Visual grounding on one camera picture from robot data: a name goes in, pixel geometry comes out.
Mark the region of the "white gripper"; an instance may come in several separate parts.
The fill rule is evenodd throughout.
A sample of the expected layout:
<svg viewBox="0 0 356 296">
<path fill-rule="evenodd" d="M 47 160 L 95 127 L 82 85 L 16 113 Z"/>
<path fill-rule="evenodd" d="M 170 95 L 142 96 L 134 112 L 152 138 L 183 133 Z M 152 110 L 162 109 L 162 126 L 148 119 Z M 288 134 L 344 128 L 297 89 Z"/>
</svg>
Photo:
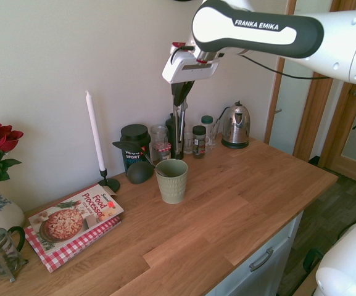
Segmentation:
<svg viewBox="0 0 356 296">
<path fill-rule="evenodd" d="M 206 64 L 197 61 L 188 51 L 177 51 L 168 59 L 162 77 L 171 84 L 173 105 L 181 105 L 196 80 L 208 79 L 216 71 L 219 59 Z"/>
</svg>

